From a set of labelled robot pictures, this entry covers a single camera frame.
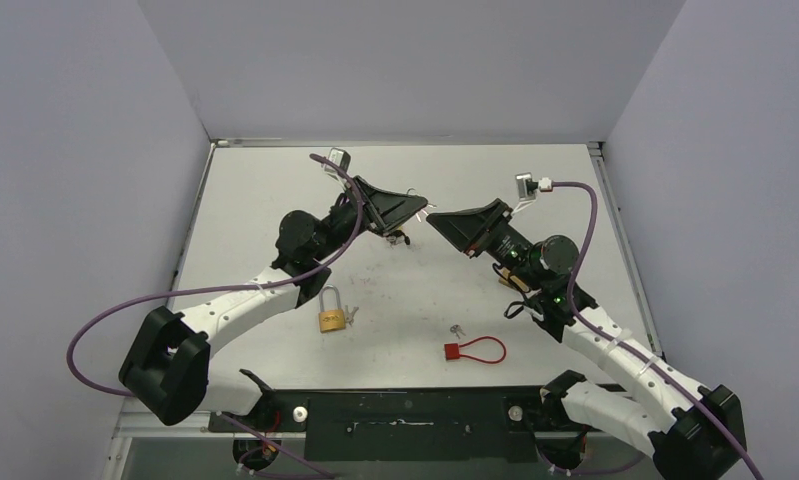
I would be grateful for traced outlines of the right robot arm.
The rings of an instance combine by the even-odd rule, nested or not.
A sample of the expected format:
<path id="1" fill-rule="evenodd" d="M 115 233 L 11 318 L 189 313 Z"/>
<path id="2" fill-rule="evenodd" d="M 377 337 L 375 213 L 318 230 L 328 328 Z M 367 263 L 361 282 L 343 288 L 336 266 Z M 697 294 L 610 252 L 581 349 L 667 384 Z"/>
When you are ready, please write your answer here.
<path id="1" fill-rule="evenodd" d="M 614 321 L 576 282 L 579 250 L 566 236 L 528 240 L 511 226 L 501 200 L 428 223 L 469 258 L 488 254 L 501 280 L 521 301 L 508 316 L 527 312 L 556 342 L 580 353 L 622 389 L 610 392 L 568 370 L 540 389 L 540 414 L 552 428 L 577 423 L 605 432 L 649 457 L 665 479 L 718 479 L 747 460 L 737 396 L 709 388 L 670 366 Z"/>

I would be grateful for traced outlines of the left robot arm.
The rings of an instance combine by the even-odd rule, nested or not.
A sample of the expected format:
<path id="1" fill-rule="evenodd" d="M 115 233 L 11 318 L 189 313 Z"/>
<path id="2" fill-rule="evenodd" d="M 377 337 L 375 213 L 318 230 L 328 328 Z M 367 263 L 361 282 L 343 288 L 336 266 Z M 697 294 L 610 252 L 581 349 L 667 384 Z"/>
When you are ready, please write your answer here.
<path id="1" fill-rule="evenodd" d="M 226 345 L 264 321 L 314 299 L 331 274 L 328 258 L 360 234 L 380 237 L 428 205 L 425 197 L 378 189 L 356 176 L 345 202 L 324 218 L 302 210 L 281 220 L 277 258 L 235 290 L 181 311 L 165 306 L 149 312 L 118 372 L 127 390 L 164 425 L 196 411 L 232 413 L 257 431 L 272 420 L 270 387 L 250 370 L 214 370 L 211 362 Z"/>

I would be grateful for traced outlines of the yellow black padlock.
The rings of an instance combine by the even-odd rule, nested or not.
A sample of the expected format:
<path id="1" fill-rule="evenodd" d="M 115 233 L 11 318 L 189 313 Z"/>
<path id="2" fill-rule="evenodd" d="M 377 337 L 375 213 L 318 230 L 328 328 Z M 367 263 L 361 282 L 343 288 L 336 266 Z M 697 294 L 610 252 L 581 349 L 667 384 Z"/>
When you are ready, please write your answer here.
<path id="1" fill-rule="evenodd" d="M 411 245 L 410 237 L 401 228 L 396 229 L 396 230 L 388 233 L 385 236 L 385 240 L 391 246 L 399 246 L 399 245 L 410 246 Z"/>

